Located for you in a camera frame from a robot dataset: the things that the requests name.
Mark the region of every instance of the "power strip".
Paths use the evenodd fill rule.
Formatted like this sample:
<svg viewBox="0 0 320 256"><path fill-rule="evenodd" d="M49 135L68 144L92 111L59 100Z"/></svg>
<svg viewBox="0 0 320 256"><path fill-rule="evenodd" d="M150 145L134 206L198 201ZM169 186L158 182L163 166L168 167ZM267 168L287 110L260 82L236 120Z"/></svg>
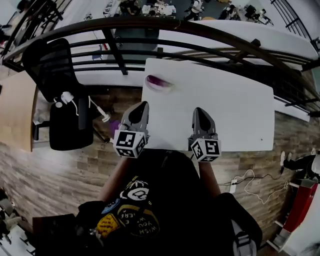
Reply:
<svg viewBox="0 0 320 256"><path fill-rule="evenodd" d="M237 187L237 179L234 178L234 179L231 180L229 193L233 194L234 192L236 192L236 187Z"/></svg>

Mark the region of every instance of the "white sneaker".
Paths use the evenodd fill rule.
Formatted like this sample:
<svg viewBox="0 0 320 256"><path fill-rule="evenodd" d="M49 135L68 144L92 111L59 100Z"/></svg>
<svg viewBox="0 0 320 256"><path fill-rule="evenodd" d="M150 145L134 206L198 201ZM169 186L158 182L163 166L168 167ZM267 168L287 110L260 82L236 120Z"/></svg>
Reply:
<svg viewBox="0 0 320 256"><path fill-rule="evenodd" d="M286 159L286 153L282 151L280 156L280 166L284 166L285 159Z"/></svg>
<svg viewBox="0 0 320 256"><path fill-rule="evenodd" d="M292 158L292 154L291 154L291 152L290 152L290 153L288 154L288 156L287 156L287 158L286 158L286 159L287 159L288 161L290 161L290 160L291 160L291 158Z"/></svg>

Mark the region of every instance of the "white table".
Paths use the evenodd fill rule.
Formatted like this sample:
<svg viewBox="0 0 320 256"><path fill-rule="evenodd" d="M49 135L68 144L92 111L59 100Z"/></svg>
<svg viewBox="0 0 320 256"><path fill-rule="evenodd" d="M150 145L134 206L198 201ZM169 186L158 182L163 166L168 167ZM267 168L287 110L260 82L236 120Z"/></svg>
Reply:
<svg viewBox="0 0 320 256"><path fill-rule="evenodd" d="M175 84L165 94L143 81L142 100L150 106L147 148L188 150L196 107L215 121L224 152L273 149L273 89L233 73L185 61L148 58L145 77L154 75Z"/></svg>

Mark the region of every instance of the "railing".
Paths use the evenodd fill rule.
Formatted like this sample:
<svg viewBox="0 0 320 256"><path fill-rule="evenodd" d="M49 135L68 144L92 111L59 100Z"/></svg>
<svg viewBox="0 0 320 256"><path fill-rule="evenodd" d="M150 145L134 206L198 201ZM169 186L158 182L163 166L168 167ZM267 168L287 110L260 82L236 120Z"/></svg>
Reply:
<svg viewBox="0 0 320 256"><path fill-rule="evenodd" d="M273 4L273 6L279 12L280 16L284 20L286 25L285 27L290 32L312 41L312 38L305 25L287 0L271 0L271 4Z"/></svg>
<svg viewBox="0 0 320 256"><path fill-rule="evenodd" d="M62 0L62 2L56 7L56 9L59 11L60 7L64 4L66 0ZM32 14L32 13L36 13L37 11L39 11L45 4L46 2L48 2L48 0L36 0L33 2L33 4L29 7L29 9L24 13L23 17L21 18L21 20L19 21L19 23L16 25L15 29L13 30L4 50L2 51L2 55L5 55L9 52L9 49L11 47L11 45L13 44L17 34L19 33L21 27L23 26L23 24L25 23L26 19ZM63 10L61 11L61 13L63 13L65 11L65 9L68 7L68 5L66 5ZM50 14L50 13L46 13L46 15L48 15L48 19L50 19L51 17L53 17L53 14ZM58 22L58 17L57 17L57 20L55 20L53 22L53 25L51 27L51 30L54 29L55 25L57 24ZM47 29L48 27L48 24L49 22L47 22L43 28L42 28L42 31L41 31L41 34L43 34L45 32L45 30ZM41 25L41 23L39 23L37 25L37 27L34 29L32 35L31 35L31 38L34 37L36 31L38 30L39 26Z"/></svg>
<svg viewBox="0 0 320 256"><path fill-rule="evenodd" d="M213 49L190 43L173 40L161 40L157 38L115 38L112 33L112 30L114 29L154 29L175 31L215 40L227 44L230 47ZM309 59L284 52L266 51L259 48L256 42L250 43L232 34L194 22L174 19L160 20L154 17L111 17L83 21L44 33L32 40L25 42L11 52L7 52L5 55L3 55L2 63L10 69L21 72L24 70L24 67L21 65L21 61L19 61L20 56L34 40L43 39L48 42L70 35L97 30L101 30L103 32L105 39L71 43L70 47L75 48L80 46L108 44L109 50L74 53L72 54L72 57L76 58L94 55L113 55L114 59L73 62L73 65L76 67L74 69L75 72L119 70L123 75L127 75L130 71L145 70L143 67L143 65L146 63L145 60L128 59L124 58L123 55L154 56L160 59L191 61L196 64L201 64L244 76L268 85L273 88L276 96L279 96L290 103L295 103L295 106L305 110L306 112L320 111L320 107L318 107L318 105L314 102L320 101L320 97L315 89L303 79L301 74L283 63L283 61L286 61L298 64L307 64L310 62ZM189 49L189 51L169 53L161 51L160 48L157 50L123 50L118 43L161 44L185 48ZM245 58L263 60L269 63L271 66L256 65L245 60Z"/></svg>

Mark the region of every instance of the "white cable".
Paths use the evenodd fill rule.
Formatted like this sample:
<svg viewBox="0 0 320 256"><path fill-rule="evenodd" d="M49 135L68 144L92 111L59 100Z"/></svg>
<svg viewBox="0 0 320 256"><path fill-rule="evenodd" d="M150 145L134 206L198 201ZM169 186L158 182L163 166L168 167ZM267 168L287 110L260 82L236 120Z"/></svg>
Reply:
<svg viewBox="0 0 320 256"><path fill-rule="evenodd" d="M289 183L286 181L286 182L284 183L284 187L283 187L282 189L279 189L279 190L273 192L271 195L269 195L268 199L264 202L264 201L259 197L259 195L255 194L255 193L250 193L250 192L248 192L248 191L246 190L246 188L247 188L247 186L249 185L249 183L252 182L252 181L255 179L255 173L254 173L253 170L248 169L243 176L241 176L241 177L240 177L240 176L235 176L234 179L237 178L237 177L238 177L238 178L243 178L244 176L246 176L247 172L249 172L249 171L252 172L253 178L247 183L247 185L245 185L244 191L247 192L249 195L257 196L257 197L259 198L259 200L262 202L263 205L265 205L265 204L268 202L269 198L270 198L273 194L275 194L275 193L277 193L277 192L280 192L280 191L282 191L282 190L287 190L288 187L289 187Z"/></svg>
<svg viewBox="0 0 320 256"><path fill-rule="evenodd" d="M71 102L72 102L72 103L73 103L73 105L75 106L75 114L76 114L77 116L79 116L79 114L78 114L78 108L77 108L76 103L74 102L74 100L73 100L73 99L71 100Z"/></svg>
<svg viewBox="0 0 320 256"><path fill-rule="evenodd" d="M90 100L90 102L92 102L98 108L98 105L91 99L90 96L89 96L89 100Z"/></svg>
<svg viewBox="0 0 320 256"><path fill-rule="evenodd" d="M90 102L92 102L92 103L95 105L96 109L100 112L100 114L103 115L102 121L103 121L104 123L110 120L110 116L109 116L108 114L106 114L106 113L101 109L101 107L99 107L99 106L91 99L91 97L89 96L89 108L90 108Z"/></svg>

